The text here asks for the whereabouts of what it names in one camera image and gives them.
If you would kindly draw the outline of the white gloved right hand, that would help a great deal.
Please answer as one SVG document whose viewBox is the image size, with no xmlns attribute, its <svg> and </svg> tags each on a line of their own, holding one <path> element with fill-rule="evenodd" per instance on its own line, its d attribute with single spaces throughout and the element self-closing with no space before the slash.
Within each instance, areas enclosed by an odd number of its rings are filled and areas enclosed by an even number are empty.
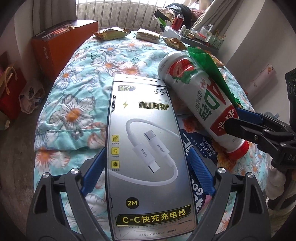
<svg viewBox="0 0 296 241">
<path fill-rule="evenodd" d="M 270 200 L 275 200 L 284 192 L 284 185 L 286 183 L 285 174 L 278 171 L 276 168 L 268 168 L 268 176 L 265 192 Z"/>
</svg>

